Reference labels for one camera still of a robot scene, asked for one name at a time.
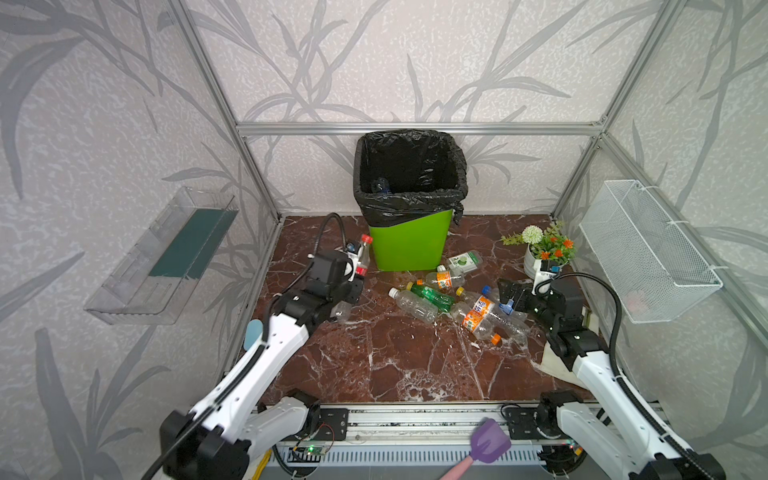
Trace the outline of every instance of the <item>white flower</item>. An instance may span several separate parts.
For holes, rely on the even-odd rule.
[[[529,225],[523,230],[523,241],[526,243],[539,243],[544,238],[544,232],[535,225]]]

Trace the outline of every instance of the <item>robotic arm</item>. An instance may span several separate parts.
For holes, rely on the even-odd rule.
[[[255,417],[253,406],[288,359],[332,317],[335,306],[358,302],[367,267],[360,263],[362,249],[350,244],[346,252],[313,256],[304,288],[290,288],[270,302],[260,342],[189,413],[175,411],[163,421],[163,454],[145,479],[161,465],[176,480],[240,480],[248,452],[260,455],[288,435],[318,429],[319,402],[306,393],[292,392]],[[239,439],[244,428],[256,439],[253,444]]]
[[[619,431],[613,433],[570,392],[544,394],[536,412],[544,434],[564,433],[592,456],[613,480],[724,480],[725,473],[710,454],[697,454],[653,412],[619,370],[613,351],[621,325],[621,304],[603,280],[586,273],[559,275],[559,268],[536,260],[533,287],[499,280],[502,303],[533,313],[545,328],[553,352],[592,392]],[[614,298],[617,321],[610,349],[584,327],[583,299],[565,277],[583,276],[599,282]]]

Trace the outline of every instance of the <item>pink handle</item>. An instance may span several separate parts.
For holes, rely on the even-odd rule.
[[[474,461],[475,460],[472,457],[467,455],[467,458],[461,460],[457,466],[448,470],[448,473],[440,477],[440,480],[458,480],[467,470],[469,470],[469,467],[472,466]]]

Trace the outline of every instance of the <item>spatula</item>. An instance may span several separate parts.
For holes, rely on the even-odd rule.
[[[472,434],[472,440],[469,442],[469,445],[472,447],[469,456],[461,460],[457,466],[448,470],[448,473],[443,475],[440,480],[457,480],[461,478],[475,460],[483,463],[495,462],[504,455],[504,452],[509,450],[512,442],[509,441],[509,435],[498,426],[494,419],[488,419]]]

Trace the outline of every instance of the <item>empty plastic bottle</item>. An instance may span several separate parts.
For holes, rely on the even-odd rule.
[[[389,181],[384,177],[379,177],[375,179],[373,182],[371,182],[371,193],[372,194],[392,193],[392,188],[389,187]]]
[[[427,276],[424,277],[423,283],[419,283],[421,280],[417,281],[416,283],[419,285],[426,285],[430,286],[437,290],[442,290],[444,292],[449,292],[456,287],[459,287],[461,285],[464,285],[464,274],[461,272],[461,270],[451,268],[446,269],[443,265],[439,265],[437,267],[436,272],[430,272],[427,273]]]
[[[404,312],[413,315],[424,323],[431,325],[437,320],[437,306],[432,305],[428,300],[416,296],[415,293],[392,288],[389,289],[389,296],[395,299],[397,306]]]
[[[449,268],[461,270],[464,274],[477,270],[478,265],[481,263],[482,257],[480,257],[480,253],[477,250],[470,250],[469,252],[456,255],[449,258],[446,262]]]
[[[437,310],[443,313],[448,313],[454,303],[452,296],[440,293],[426,285],[414,285],[413,282],[408,282],[406,290],[410,290],[423,299],[429,300],[430,303],[437,306]]]
[[[465,302],[457,302],[451,308],[449,315],[454,322],[472,332],[477,339],[490,340],[494,345],[502,342],[502,337],[493,331],[495,327],[493,320],[472,309]]]
[[[365,276],[368,273],[368,265],[371,264],[371,243],[373,238],[363,234],[360,237],[360,252],[358,253],[357,268],[355,274]]]
[[[498,303],[498,308],[506,313],[509,316],[517,316],[518,318],[525,321],[528,316],[523,312],[518,312],[515,310],[515,302],[512,299],[509,299],[507,303],[502,303],[502,298],[499,295],[498,288],[491,288],[490,286],[486,285],[482,287],[482,294],[487,296],[489,299],[493,300],[494,302]]]
[[[508,315],[498,308],[498,303],[494,300],[480,293],[468,292],[461,287],[456,290],[456,296],[470,305],[474,311],[501,327],[510,340],[522,345],[528,338],[528,326],[525,325],[524,313],[513,311],[513,315]]]

